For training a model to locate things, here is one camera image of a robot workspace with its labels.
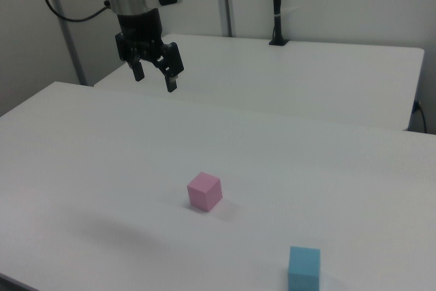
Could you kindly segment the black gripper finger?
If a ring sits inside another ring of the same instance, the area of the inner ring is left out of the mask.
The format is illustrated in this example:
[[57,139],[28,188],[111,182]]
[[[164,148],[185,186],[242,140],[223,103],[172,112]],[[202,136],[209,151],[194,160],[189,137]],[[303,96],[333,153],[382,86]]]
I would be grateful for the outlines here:
[[135,81],[141,81],[144,78],[144,72],[136,47],[122,33],[118,33],[115,40],[120,60],[128,64],[134,74]]
[[184,70],[181,54],[175,42],[162,44],[157,51],[157,58],[153,65],[164,75],[166,88],[169,93],[177,89],[176,79]]

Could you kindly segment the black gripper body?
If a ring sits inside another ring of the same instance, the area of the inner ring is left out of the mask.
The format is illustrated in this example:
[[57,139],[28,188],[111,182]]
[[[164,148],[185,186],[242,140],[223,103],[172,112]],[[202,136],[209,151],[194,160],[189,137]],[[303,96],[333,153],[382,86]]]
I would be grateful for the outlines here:
[[117,16],[121,32],[116,35],[120,60],[132,61],[134,57],[154,63],[161,57],[162,24],[158,9],[146,13]]

